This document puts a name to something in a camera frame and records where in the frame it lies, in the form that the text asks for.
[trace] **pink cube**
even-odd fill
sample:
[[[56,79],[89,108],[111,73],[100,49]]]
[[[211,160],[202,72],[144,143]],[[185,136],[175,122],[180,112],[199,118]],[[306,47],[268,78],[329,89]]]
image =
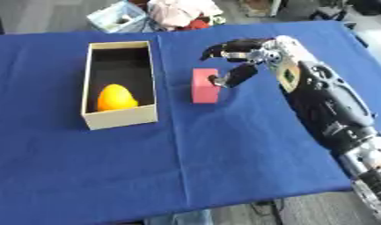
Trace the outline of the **pink cube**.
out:
[[[208,77],[217,76],[217,69],[193,69],[193,103],[216,103],[220,87],[213,85]]]

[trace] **open box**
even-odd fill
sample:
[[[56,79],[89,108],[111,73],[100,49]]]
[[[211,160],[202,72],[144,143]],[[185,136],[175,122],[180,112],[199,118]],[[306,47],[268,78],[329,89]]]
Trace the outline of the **open box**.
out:
[[[84,75],[81,115],[91,130],[158,121],[150,43],[91,43]],[[126,87],[138,107],[97,112],[97,99],[109,84]]]

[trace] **robotic hand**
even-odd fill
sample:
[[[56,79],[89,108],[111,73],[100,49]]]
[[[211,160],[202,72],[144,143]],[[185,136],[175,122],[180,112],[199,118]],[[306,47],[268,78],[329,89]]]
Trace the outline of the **robotic hand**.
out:
[[[229,41],[205,50],[201,60],[212,57],[243,62],[224,77],[209,77],[214,85],[229,88],[266,63],[298,119],[329,149],[360,198],[381,219],[381,134],[373,127],[376,115],[346,81],[289,36]]]

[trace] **blue tablecloth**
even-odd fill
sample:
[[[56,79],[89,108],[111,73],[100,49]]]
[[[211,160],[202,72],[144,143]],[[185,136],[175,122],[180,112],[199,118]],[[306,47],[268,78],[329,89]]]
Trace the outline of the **blue tablecloth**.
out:
[[[181,33],[0,36],[0,224],[93,224],[349,189],[265,67],[216,105],[192,105],[208,46],[298,38],[380,112],[381,67],[334,22],[224,25]],[[150,40],[159,122],[89,131],[80,116],[90,42]]]

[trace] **orange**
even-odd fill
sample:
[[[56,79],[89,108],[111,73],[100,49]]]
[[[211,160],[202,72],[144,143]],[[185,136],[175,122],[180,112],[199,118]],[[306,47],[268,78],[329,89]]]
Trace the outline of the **orange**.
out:
[[[97,111],[129,109],[138,106],[138,102],[133,98],[127,88],[118,84],[109,84],[99,94],[97,101]]]

